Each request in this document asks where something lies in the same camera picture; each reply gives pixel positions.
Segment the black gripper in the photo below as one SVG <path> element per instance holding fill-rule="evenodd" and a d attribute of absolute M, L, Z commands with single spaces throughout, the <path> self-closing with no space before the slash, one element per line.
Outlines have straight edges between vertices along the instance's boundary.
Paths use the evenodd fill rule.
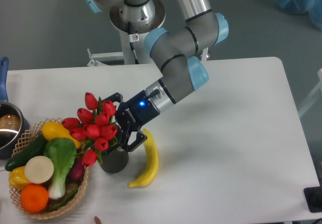
<path fill-rule="evenodd" d="M 123 101 L 120 93 L 114 93 L 102 100 L 119 103 L 115 120 L 122 131 L 118 134 L 117 148 L 132 152 L 147 140 L 147 136 L 140 129 L 160 115 L 160 110 L 151 98 L 151 94 L 142 90 L 128 101 Z M 136 134 L 135 140 L 129 143 L 132 132 Z"/>

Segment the person fingertip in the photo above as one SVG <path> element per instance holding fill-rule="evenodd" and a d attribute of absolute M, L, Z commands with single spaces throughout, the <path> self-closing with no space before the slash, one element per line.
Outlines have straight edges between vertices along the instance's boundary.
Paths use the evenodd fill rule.
<path fill-rule="evenodd" d="M 101 220 L 97 216 L 94 217 L 94 221 L 95 224 L 102 224 Z"/>

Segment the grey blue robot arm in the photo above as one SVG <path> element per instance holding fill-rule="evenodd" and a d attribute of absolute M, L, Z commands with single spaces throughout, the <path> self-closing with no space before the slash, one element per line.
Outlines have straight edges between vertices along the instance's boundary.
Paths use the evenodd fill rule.
<path fill-rule="evenodd" d="M 128 101 L 115 93 L 110 100 L 119 103 L 118 146 L 135 150 L 147 136 L 143 125 L 159 116 L 208 82 L 209 76 L 197 53 L 223 41 L 229 33 L 225 17 L 214 13 L 209 0 L 177 0 L 186 26 L 177 33 L 162 27 L 165 10 L 159 0 L 86 0 L 94 12 L 108 11 L 111 22 L 124 32 L 129 49 L 125 59 L 140 61 L 134 36 L 143 34 L 143 51 L 160 70 L 162 77 Z"/>

